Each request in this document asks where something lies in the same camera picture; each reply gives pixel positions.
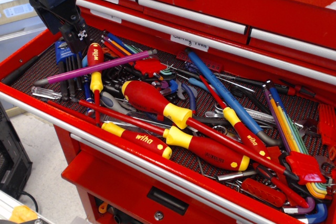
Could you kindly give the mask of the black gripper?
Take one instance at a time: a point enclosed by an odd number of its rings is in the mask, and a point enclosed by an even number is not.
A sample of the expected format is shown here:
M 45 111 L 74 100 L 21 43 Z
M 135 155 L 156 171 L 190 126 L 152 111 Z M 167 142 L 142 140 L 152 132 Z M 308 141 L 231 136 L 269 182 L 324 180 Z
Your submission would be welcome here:
M 29 0 L 29 3 L 53 34 L 61 32 L 73 53 L 90 45 L 88 26 L 80 16 L 76 0 Z

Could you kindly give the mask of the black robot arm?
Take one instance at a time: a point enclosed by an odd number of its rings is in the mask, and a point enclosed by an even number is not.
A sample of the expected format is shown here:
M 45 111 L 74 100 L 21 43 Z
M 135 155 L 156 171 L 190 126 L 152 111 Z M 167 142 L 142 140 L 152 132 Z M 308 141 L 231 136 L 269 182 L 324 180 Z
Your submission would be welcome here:
M 29 0 L 45 26 L 60 32 L 70 50 L 77 54 L 90 45 L 88 26 L 81 17 L 77 0 Z

